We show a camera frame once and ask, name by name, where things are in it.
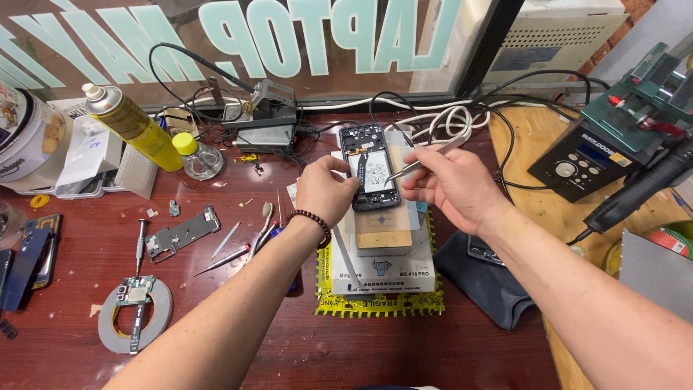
wooden bracelet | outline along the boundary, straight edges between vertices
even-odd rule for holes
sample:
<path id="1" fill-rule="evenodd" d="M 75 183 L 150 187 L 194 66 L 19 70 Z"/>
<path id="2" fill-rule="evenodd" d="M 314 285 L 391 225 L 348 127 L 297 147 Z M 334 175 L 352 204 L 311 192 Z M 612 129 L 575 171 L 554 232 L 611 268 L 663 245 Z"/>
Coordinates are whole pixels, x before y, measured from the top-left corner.
<path id="1" fill-rule="evenodd" d="M 327 244 L 332 241 L 332 232 L 330 231 L 330 228 L 327 227 L 327 224 L 325 221 L 322 220 L 319 216 L 313 214 L 312 212 L 305 211 L 305 210 L 294 210 L 289 215 L 286 217 L 286 225 L 289 226 L 289 222 L 291 222 L 291 218 L 300 215 L 302 217 L 310 218 L 315 222 L 318 222 L 322 230 L 325 232 L 325 239 L 322 240 L 322 242 L 317 246 L 318 249 L 323 249 L 324 247 L 327 246 Z"/>

tape roll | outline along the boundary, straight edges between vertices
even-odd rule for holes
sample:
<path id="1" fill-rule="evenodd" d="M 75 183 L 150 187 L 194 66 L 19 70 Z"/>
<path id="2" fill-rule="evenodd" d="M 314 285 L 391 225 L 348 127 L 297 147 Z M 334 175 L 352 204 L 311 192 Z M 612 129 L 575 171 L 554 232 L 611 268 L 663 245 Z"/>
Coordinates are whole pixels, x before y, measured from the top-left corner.
<path id="1" fill-rule="evenodd" d="M 98 315 L 98 336 L 103 345 L 115 353 L 130 353 L 130 335 L 123 334 L 113 327 L 113 320 L 118 314 L 116 305 L 118 287 L 106 298 Z M 154 339 L 164 333 L 173 313 L 173 296 L 166 283 L 159 279 L 154 281 L 149 297 L 154 304 L 152 319 L 142 329 L 139 336 L 139 349 L 142 350 Z"/>

hand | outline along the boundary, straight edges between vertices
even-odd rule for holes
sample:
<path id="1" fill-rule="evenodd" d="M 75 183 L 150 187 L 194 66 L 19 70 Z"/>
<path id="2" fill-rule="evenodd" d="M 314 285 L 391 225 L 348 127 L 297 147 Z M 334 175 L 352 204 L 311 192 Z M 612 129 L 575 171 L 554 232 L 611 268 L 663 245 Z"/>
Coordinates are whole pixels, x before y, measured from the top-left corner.
<path id="1" fill-rule="evenodd" d="M 347 213 L 361 184 L 359 178 L 344 179 L 332 170 L 350 169 L 348 162 L 328 155 L 309 164 L 297 181 L 296 209 L 312 212 L 331 229 Z"/>
<path id="2" fill-rule="evenodd" d="M 477 235 L 482 224 L 496 222 L 511 204 L 476 154 L 461 149 L 434 152 L 441 147 L 417 148 L 404 157 L 405 163 L 418 160 L 425 168 L 402 183 L 402 196 L 435 204 L 460 230 Z"/>

ventilation grille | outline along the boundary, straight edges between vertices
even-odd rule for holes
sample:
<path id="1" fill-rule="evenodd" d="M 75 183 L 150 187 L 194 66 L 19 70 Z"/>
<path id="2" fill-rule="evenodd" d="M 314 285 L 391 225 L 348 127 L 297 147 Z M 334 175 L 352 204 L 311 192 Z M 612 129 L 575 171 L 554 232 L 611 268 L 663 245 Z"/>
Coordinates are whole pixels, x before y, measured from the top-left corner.
<path id="1" fill-rule="evenodd" d="M 590 44 L 604 26 L 555 30 L 510 30 L 501 47 L 551 47 Z"/>

yellow bottle cap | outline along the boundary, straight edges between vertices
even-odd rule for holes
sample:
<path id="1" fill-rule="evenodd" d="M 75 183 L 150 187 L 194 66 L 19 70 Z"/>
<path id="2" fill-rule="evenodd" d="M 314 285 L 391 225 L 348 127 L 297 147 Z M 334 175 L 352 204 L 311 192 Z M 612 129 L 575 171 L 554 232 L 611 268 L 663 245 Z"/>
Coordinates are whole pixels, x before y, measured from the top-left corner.
<path id="1" fill-rule="evenodd" d="M 173 146 L 182 155 L 191 155 L 198 151 L 198 142 L 190 133 L 178 133 L 173 138 Z"/>

